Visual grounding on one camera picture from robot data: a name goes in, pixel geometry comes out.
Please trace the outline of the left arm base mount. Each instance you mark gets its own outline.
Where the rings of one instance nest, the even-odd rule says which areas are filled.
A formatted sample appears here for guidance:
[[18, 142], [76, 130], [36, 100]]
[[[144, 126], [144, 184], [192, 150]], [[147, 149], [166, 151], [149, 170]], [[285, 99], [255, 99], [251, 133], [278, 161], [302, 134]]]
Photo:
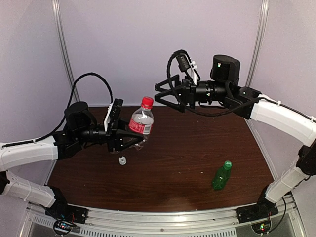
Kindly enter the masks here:
[[69, 205], [59, 188], [49, 186], [54, 193], [55, 201], [51, 207], [45, 207], [45, 214], [54, 219], [71, 223], [85, 224], [88, 210], [83, 207]]

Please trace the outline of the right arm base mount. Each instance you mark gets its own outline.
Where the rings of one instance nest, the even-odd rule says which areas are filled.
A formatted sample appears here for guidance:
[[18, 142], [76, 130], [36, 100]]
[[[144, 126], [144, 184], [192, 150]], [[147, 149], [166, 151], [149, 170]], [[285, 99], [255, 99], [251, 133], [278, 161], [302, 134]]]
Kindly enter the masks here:
[[260, 219], [268, 218], [268, 215], [278, 214], [276, 203], [272, 203], [266, 199], [266, 186], [256, 202], [256, 204], [239, 207], [236, 209], [239, 223], [252, 222]]

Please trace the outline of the white flip bottle cap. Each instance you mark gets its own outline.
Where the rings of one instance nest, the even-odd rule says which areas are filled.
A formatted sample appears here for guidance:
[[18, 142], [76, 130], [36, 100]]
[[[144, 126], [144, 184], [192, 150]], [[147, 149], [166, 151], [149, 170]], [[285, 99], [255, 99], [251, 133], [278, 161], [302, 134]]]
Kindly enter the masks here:
[[126, 165], [127, 164], [127, 160], [125, 156], [121, 156], [118, 158], [119, 164], [120, 165]]

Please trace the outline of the red bottle cap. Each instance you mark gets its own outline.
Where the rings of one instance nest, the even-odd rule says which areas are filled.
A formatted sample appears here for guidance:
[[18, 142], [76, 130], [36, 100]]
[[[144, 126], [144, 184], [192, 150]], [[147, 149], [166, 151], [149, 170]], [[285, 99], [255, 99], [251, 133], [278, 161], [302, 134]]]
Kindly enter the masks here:
[[145, 96], [142, 99], [141, 107], [145, 109], [152, 109], [154, 104], [154, 99], [149, 96]]

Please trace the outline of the red label water bottle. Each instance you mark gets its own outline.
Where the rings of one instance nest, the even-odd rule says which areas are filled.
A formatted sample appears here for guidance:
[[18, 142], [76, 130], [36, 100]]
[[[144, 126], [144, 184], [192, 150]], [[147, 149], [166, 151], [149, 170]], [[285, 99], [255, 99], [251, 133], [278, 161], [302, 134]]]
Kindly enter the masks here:
[[133, 147], [140, 150], [147, 143], [154, 125], [154, 116], [151, 108], [141, 106], [131, 116], [128, 128], [130, 131], [143, 136], [142, 140]]

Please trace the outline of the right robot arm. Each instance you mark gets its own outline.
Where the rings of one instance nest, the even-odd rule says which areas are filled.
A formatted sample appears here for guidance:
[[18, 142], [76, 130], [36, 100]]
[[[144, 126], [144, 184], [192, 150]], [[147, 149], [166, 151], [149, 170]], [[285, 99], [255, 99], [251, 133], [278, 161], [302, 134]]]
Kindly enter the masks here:
[[270, 125], [303, 145], [294, 167], [262, 192], [253, 214], [265, 217], [281, 198], [303, 180], [316, 174], [316, 119], [290, 108], [250, 87], [240, 87], [240, 61], [214, 55], [210, 80], [201, 80], [195, 63], [184, 50], [174, 52], [167, 62], [167, 78], [155, 85], [155, 101], [180, 112], [219, 117], [234, 113]]

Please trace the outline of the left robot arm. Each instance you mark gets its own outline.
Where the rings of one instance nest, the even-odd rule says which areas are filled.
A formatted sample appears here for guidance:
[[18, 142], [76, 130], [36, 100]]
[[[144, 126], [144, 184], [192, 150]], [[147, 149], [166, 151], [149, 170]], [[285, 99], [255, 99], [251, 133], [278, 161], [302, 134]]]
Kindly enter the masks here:
[[97, 123], [86, 102], [75, 102], [64, 111], [61, 131], [42, 138], [0, 145], [0, 193], [51, 208], [60, 219], [71, 215], [71, 208], [58, 188], [41, 186], [14, 175], [9, 169], [45, 160], [71, 158], [86, 144], [107, 144], [118, 152], [140, 143], [150, 128], [119, 118], [123, 100], [115, 99], [103, 123]]

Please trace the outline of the green plastic bottle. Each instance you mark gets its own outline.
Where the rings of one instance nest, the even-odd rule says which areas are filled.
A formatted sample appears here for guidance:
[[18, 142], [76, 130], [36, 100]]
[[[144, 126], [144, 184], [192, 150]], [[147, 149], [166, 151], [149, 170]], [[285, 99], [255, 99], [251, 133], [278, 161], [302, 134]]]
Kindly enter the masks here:
[[222, 190], [225, 188], [230, 176], [231, 176], [231, 169], [232, 167], [228, 167], [228, 166], [222, 166], [220, 167], [213, 180], [212, 180], [212, 187], [215, 190]]

